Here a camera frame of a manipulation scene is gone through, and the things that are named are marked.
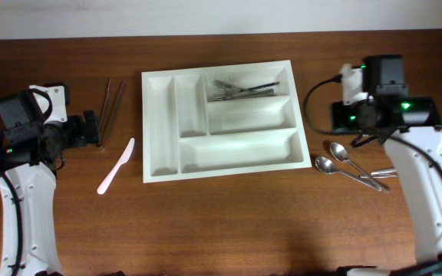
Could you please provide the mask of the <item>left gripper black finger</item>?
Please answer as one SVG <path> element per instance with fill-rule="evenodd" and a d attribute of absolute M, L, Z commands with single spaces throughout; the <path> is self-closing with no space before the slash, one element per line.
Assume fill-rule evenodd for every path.
<path fill-rule="evenodd" d="M 97 115 L 93 110 L 84 111 L 84 122 L 87 130 L 99 130 Z"/>
<path fill-rule="evenodd" d="M 87 132 L 87 143 L 94 144 L 96 147 L 101 147 L 101 133 L 99 131 L 88 131 Z"/>

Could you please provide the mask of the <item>large silver spoon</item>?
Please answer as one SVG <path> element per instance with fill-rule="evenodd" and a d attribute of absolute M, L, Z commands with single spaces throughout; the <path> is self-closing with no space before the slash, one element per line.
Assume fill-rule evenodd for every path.
<path fill-rule="evenodd" d="M 368 172 L 364 171 L 359 165 L 352 162 L 349 158 L 348 151 L 339 143 L 331 142 L 330 152 L 337 161 L 342 163 L 349 163 L 356 168 L 360 173 L 368 177 L 368 180 L 382 192 L 390 192 L 390 189 L 385 185 L 375 180 Z"/>
<path fill-rule="evenodd" d="M 357 176 L 352 175 L 351 173 L 348 173 L 348 172 L 338 169 L 330 159 L 327 159 L 323 156 L 318 156 L 315 159 L 315 166 L 320 172 L 322 172 L 324 174 L 331 175 L 331 174 L 338 173 L 338 174 L 348 177 L 349 179 L 353 179 L 354 181 L 357 181 L 357 182 L 364 184 L 370 188 L 373 188 L 377 191 L 382 190 L 382 188 L 380 186 L 378 186 L 368 180 L 360 179 Z"/>

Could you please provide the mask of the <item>silver fork dark handle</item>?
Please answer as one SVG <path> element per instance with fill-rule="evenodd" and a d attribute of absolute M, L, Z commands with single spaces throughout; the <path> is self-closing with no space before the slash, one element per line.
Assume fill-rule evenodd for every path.
<path fill-rule="evenodd" d="M 223 90 L 225 92 L 227 92 L 228 94 L 234 94 L 234 93 L 238 93 L 238 92 L 243 92 L 246 90 L 257 90 L 257 89 L 261 89 L 261 88 L 266 88 L 266 87 L 273 87 L 279 84 L 279 82 L 272 82 L 272 83 L 268 83 L 268 84 L 262 84 L 259 86 L 255 86 L 255 87 L 250 87 L 250 88 L 242 88 L 242 87 L 237 87 L 233 84 L 229 84 L 226 83 L 224 81 L 221 80 L 213 80 L 212 84 L 219 88 L 220 90 Z"/>

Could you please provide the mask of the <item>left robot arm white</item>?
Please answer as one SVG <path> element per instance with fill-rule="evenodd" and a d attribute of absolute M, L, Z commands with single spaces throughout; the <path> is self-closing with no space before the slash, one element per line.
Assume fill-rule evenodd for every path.
<path fill-rule="evenodd" d="M 62 275 L 53 199 L 64 151 L 101 141 L 94 111 L 69 116 L 68 87 L 31 85 L 0 99 L 1 275 Z"/>

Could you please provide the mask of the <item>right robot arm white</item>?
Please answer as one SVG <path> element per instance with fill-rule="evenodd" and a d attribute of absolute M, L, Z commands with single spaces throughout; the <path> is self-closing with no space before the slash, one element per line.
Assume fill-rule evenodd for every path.
<path fill-rule="evenodd" d="M 339 72 L 336 134 L 376 136 L 392 161 L 412 218 L 416 264 L 394 275 L 442 275 L 442 120 L 430 97 L 411 97 L 400 55 L 365 57 Z"/>

